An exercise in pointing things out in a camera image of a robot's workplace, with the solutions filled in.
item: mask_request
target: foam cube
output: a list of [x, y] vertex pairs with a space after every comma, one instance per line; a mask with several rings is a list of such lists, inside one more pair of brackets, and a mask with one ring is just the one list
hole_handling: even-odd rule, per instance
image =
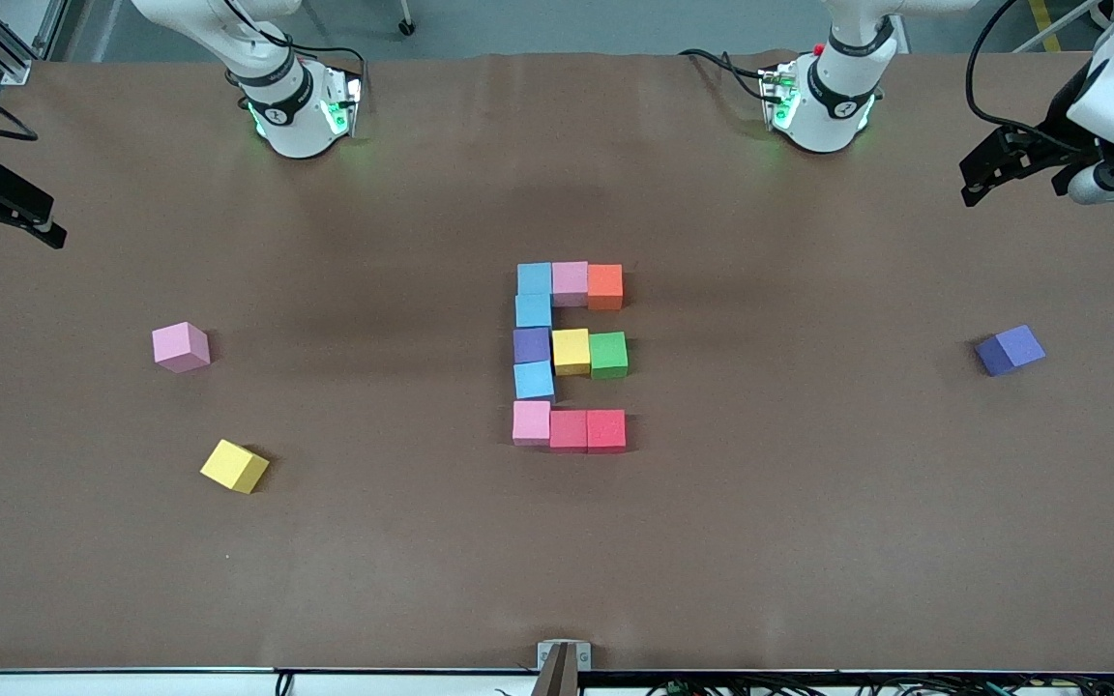
[[154, 331], [154, 362], [173, 373], [203, 369], [209, 360], [209, 337], [188, 322]]
[[1047, 356], [1043, 345], [1038, 344], [1038, 339], [1035, 339], [1034, 332], [1026, 325], [997, 333], [979, 343], [974, 351], [978, 352], [978, 359], [983, 361], [983, 366], [991, 376], [1008, 374], [1022, 365]]
[[587, 305], [587, 261], [554, 264], [554, 307]]
[[553, 345], [548, 343], [547, 329], [514, 330], [514, 364], [538, 363], [553, 360]]
[[209, 479], [240, 493], [251, 493], [265, 472], [268, 462], [228, 440], [217, 442], [201, 472]]
[[627, 335], [623, 332], [594, 333], [588, 343], [592, 347], [592, 379], [623, 378], [631, 371]]
[[553, 292], [553, 264], [518, 264], [518, 295], [551, 295]]
[[587, 451], [615, 454], [627, 450], [627, 413], [606, 409], [587, 413]]
[[548, 415], [548, 450], [587, 452], [587, 411], [557, 411]]
[[548, 445], [548, 419], [553, 404], [548, 401], [514, 402], [514, 444]]
[[556, 400], [554, 365], [551, 362], [514, 365], [515, 400]]
[[622, 264], [588, 264], [587, 308], [614, 312], [622, 308], [624, 296]]
[[531, 329], [531, 326], [553, 329], [553, 325], [554, 301], [551, 295], [514, 296], [514, 326], [517, 329]]
[[554, 370], [557, 376], [587, 374], [592, 371], [592, 347], [585, 329], [554, 331]]

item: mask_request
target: yellow cube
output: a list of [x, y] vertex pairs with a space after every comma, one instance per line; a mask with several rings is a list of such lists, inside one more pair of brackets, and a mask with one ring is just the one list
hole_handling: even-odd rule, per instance
[[587, 330], [554, 331], [554, 371], [558, 376], [592, 372], [592, 344]]
[[264, 458], [244, 450], [234, 442], [223, 440], [217, 442], [213, 453], [208, 454], [208, 461], [201, 467], [201, 472], [229, 490], [251, 493], [267, 465], [268, 462]]

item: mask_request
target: light blue cube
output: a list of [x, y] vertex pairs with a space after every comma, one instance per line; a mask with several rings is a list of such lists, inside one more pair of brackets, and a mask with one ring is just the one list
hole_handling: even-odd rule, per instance
[[531, 326], [553, 329], [553, 325], [554, 301], [551, 295], [514, 296], [515, 329], [531, 329]]
[[553, 264], [518, 264], [518, 295], [551, 295], [553, 293]]
[[553, 361], [514, 365], [515, 400], [556, 400]]
[[1038, 344], [1038, 339], [1035, 339], [1034, 332], [1026, 325], [997, 333], [979, 343], [974, 351], [978, 352], [983, 366], [991, 376], [1008, 374], [1022, 365], [1047, 356], [1043, 345]]

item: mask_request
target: green led light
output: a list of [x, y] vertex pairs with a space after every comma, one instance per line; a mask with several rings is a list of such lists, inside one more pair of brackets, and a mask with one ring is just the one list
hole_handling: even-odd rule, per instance
[[256, 124], [256, 136], [265, 136], [265, 127], [261, 124], [261, 116], [256, 114], [256, 107], [252, 106], [252, 101], [247, 102], [247, 112], [252, 115], [253, 122]]
[[329, 130], [332, 130], [335, 136], [346, 133], [346, 110], [338, 105], [328, 105], [325, 101], [321, 101], [321, 105], [326, 121], [329, 121]]
[[788, 96], [776, 106], [776, 115], [773, 117], [773, 125], [776, 128], [790, 127], [793, 122], [793, 114], [795, 114], [797, 108], [800, 105], [799, 91], [793, 89]]
[[876, 105], [876, 97], [871, 97], [867, 100], [867, 105], [862, 107], [862, 118], [858, 121], [858, 130], [867, 127], [867, 118], [870, 116], [870, 108]]

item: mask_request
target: gray floor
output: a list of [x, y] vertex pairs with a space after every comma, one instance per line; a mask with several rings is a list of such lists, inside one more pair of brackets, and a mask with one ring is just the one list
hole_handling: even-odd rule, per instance
[[[1061, 17], [1075, 0], [1048, 0]], [[965, 52], [1000, 6], [981, 0], [969, 12], [907, 18], [913, 52]], [[346, 45], [369, 59], [465, 58], [483, 53], [676, 53], [706, 48], [756, 53], [808, 49], [828, 32], [817, 0], [412, 0], [419, 31], [399, 35], [397, 0], [306, 0], [277, 24], [296, 42]], [[71, 61], [212, 61], [197, 45], [153, 26], [129, 0], [88, 0]], [[1037, 31], [1029, 6], [1017, 3], [986, 43], [1008, 51]], [[1097, 30], [1081, 19], [1061, 32], [1064, 48], [1091, 48]]]

